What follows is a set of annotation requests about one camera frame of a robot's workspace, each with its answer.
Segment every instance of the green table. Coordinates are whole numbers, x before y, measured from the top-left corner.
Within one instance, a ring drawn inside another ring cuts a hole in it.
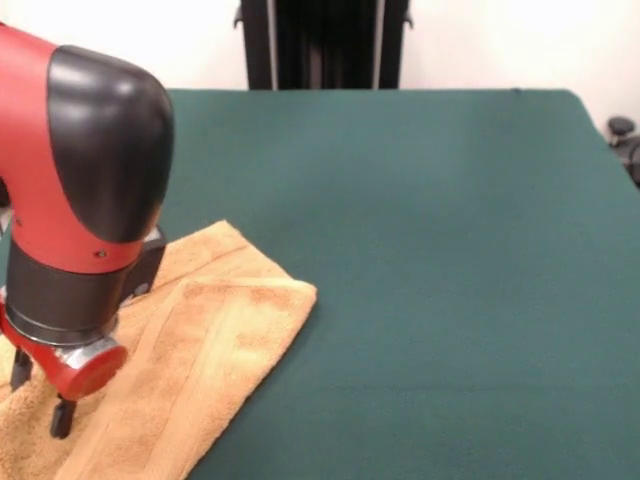
[[[640,478],[640,199],[575,96],[172,97],[168,235],[319,289],[190,480]]]

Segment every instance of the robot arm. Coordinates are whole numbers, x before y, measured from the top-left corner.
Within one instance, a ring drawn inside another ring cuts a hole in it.
[[[0,201],[14,218],[0,329],[17,349],[12,386],[33,359],[57,388],[56,437],[126,360],[110,334],[164,253],[173,141],[148,72],[0,24]]]

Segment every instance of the orange towel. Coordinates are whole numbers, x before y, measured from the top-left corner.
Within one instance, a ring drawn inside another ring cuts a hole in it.
[[[226,222],[167,247],[154,290],[121,311],[127,365],[49,437],[55,391],[39,370],[11,394],[0,340],[1,480],[178,480],[279,361],[316,301]]]

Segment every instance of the folded towel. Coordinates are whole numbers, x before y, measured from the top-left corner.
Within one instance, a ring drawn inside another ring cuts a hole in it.
[[[56,392],[34,370],[11,394],[0,340],[0,479],[178,480],[223,432],[294,340],[316,301],[226,222],[168,245],[154,290],[122,309],[130,352],[49,437]]]

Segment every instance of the black chair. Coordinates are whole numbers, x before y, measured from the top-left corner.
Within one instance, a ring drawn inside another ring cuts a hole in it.
[[[633,182],[640,187],[640,135],[633,135],[635,123],[626,117],[612,117],[607,127],[609,145],[620,157]]]

